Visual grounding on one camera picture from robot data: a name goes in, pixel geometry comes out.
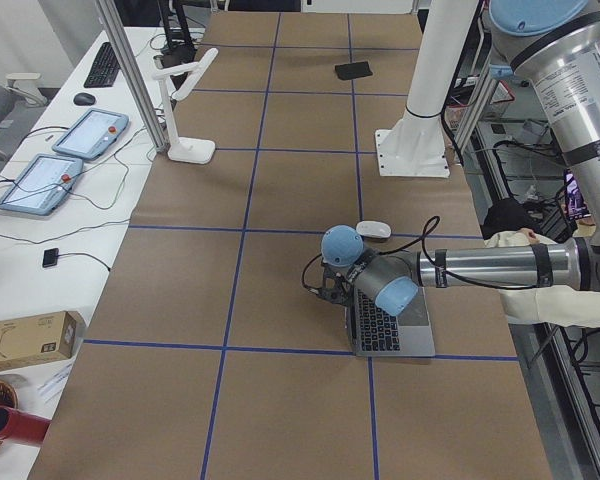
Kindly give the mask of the person hand holding phone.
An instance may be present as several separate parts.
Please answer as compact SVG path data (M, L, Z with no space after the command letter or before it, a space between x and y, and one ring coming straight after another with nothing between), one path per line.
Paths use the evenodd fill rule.
M537 237L536 233L529 228L520 228L518 230L518 234L523 236L526 241L528 242L529 245L533 245L533 244L538 244L540 242L539 238Z

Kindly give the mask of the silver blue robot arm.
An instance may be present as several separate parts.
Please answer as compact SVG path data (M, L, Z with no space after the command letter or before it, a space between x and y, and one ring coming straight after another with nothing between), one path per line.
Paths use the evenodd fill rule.
M321 242L323 283L315 294L350 305L364 294L399 315L424 286L528 290L567 285L600 292L600 5L595 1L493 1L492 71L531 83L556 144L593 215L589 238L478 250L380 252L348 226Z

